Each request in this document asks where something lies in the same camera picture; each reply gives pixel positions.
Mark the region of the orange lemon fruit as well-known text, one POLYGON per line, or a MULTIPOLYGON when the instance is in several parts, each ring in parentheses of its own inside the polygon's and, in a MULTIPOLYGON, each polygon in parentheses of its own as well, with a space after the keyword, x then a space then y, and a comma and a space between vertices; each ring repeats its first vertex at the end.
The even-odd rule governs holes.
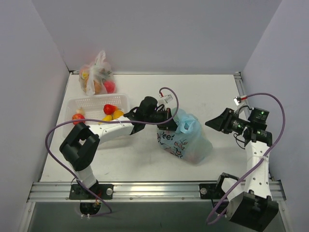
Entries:
POLYGON ((119 117, 123 116, 124 115, 124 112, 121 111, 121 110, 116 110, 113 112, 112 114, 112 118, 113 119, 118 119, 119 117))

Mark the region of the white plastic basket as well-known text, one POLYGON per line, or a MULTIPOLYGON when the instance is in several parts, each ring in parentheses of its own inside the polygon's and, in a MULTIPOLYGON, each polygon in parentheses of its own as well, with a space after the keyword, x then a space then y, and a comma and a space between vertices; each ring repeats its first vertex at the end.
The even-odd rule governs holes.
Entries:
POLYGON ((117 106, 124 113, 131 109, 129 99, 125 94, 103 94, 92 97, 71 98, 64 107, 62 122, 72 120, 72 116, 79 114, 81 109, 85 118, 103 119, 105 117, 103 107, 106 104, 117 106))

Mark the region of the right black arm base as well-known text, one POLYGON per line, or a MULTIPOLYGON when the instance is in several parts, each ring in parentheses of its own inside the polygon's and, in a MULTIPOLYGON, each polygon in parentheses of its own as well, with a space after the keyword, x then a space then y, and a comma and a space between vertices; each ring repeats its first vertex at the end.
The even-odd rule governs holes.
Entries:
POLYGON ((204 200, 219 200, 225 193, 215 183, 202 183, 199 184, 199 194, 204 200))

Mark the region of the light blue plastic bag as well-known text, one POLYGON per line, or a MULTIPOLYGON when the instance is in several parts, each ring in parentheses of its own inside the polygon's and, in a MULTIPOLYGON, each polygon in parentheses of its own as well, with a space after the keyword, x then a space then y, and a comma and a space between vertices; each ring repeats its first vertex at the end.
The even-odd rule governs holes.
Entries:
POLYGON ((197 117, 179 109, 173 118, 176 131, 157 130, 157 142, 164 151, 191 164, 199 164, 212 151, 197 117))

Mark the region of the yellow banana bunch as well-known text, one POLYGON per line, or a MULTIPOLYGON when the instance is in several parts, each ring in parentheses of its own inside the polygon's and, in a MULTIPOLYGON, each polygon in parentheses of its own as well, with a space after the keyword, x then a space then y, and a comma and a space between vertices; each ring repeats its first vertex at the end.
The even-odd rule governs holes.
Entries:
POLYGON ((102 119, 102 121, 112 121, 112 120, 113 120, 112 115, 106 115, 106 116, 102 119))

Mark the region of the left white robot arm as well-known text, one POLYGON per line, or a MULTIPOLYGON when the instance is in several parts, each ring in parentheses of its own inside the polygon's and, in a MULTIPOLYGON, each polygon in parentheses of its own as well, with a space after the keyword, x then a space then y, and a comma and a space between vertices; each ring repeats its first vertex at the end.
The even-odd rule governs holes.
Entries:
POLYGON ((80 193, 92 199, 98 192, 91 163, 99 145, 121 136, 133 135, 145 128, 156 125, 163 131, 176 131, 177 124, 172 118, 175 113, 164 104, 150 96, 145 97, 139 106, 134 107, 123 116, 100 125, 77 123, 62 142, 59 150, 73 168, 77 180, 82 185, 80 193))

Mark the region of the red apple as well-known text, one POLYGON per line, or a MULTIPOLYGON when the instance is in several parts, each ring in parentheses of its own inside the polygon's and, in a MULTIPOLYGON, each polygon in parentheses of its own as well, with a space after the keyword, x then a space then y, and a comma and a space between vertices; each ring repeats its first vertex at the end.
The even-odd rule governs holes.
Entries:
POLYGON ((79 124, 79 123, 85 123, 85 117, 83 114, 76 113, 71 118, 73 120, 73 125, 79 124))

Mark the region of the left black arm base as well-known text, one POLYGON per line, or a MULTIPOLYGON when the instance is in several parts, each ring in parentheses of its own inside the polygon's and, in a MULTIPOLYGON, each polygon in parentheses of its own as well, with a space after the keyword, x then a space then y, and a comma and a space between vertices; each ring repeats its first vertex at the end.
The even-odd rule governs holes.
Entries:
MULTIPOLYGON (((113 184, 100 184, 96 183, 90 187, 90 191, 99 196, 103 200, 111 200, 113 195, 113 184)), ((95 200, 96 196, 91 194, 80 184, 72 184, 69 194, 70 200, 95 200)))

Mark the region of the small onion garlic toy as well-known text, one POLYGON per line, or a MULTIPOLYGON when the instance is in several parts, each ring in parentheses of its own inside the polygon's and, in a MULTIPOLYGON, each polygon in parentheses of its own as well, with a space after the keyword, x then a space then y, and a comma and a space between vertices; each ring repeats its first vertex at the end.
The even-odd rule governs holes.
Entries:
POLYGON ((84 115, 84 114, 85 114, 85 111, 84 111, 84 109, 81 107, 81 108, 79 108, 79 109, 76 110, 76 113, 77 113, 77 114, 82 114, 82 115, 84 115))

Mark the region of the red pear fruit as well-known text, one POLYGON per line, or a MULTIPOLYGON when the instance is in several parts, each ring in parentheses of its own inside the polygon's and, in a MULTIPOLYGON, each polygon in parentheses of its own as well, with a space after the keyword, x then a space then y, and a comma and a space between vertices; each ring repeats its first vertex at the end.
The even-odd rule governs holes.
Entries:
POLYGON ((117 106, 114 106, 114 105, 111 105, 111 104, 106 104, 104 105, 103 107, 103 112, 106 114, 106 115, 112 115, 115 111, 118 110, 118 107, 117 106))

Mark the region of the aluminium front rail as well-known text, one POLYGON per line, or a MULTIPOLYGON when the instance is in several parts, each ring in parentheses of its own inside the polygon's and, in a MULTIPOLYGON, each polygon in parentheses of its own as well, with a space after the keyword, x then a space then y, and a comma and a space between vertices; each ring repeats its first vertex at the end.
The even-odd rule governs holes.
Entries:
MULTIPOLYGON (((74 184, 69 182, 37 182, 31 187, 29 203, 91 203, 95 198, 86 199, 81 192, 73 195, 74 184)), ((209 190, 215 181, 206 182, 113 182, 112 189, 102 194, 107 203, 122 202, 199 202, 208 201, 209 190)))

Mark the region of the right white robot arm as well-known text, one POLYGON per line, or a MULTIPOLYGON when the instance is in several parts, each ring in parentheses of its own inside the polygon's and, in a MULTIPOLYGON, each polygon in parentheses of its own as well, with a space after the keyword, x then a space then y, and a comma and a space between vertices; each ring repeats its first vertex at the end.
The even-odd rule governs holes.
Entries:
POLYGON ((248 120, 239 117, 240 109, 226 108, 206 126, 224 134, 234 133, 244 138, 247 171, 243 177, 222 173, 214 185, 220 201, 213 212, 226 216, 230 222, 262 232, 279 211, 269 186, 269 149, 272 134, 266 130, 269 112, 259 108, 251 110, 248 120))

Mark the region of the clear bag of fruits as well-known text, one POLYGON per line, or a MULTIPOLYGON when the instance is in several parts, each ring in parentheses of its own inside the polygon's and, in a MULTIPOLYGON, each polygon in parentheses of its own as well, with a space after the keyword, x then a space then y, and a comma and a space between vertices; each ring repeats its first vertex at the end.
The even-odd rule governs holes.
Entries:
POLYGON ((106 60, 104 50, 96 58, 79 70, 79 83, 87 96, 113 94, 116 92, 116 83, 110 64, 106 60))

